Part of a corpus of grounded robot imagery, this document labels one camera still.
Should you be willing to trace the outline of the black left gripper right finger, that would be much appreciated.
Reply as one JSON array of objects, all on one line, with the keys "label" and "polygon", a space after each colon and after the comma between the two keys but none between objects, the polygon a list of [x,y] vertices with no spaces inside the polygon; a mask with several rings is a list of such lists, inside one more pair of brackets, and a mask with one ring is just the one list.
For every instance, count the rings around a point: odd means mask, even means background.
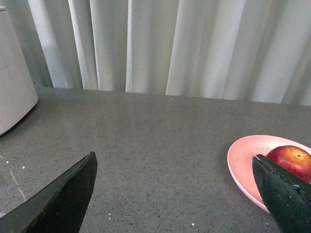
[{"label": "black left gripper right finger", "polygon": [[311,231],[311,184],[264,155],[252,158],[256,186],[281,233]]}]

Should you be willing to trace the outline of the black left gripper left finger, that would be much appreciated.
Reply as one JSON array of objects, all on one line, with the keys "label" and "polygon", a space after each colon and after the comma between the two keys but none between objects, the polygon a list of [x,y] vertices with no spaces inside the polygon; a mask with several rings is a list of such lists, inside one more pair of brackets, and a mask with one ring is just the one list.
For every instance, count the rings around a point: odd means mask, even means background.
[{"label": "black left gripper left finger", "polygon": [[93,194],[97,158],[90,152],[0,219],[2,233],[77,233]]}]

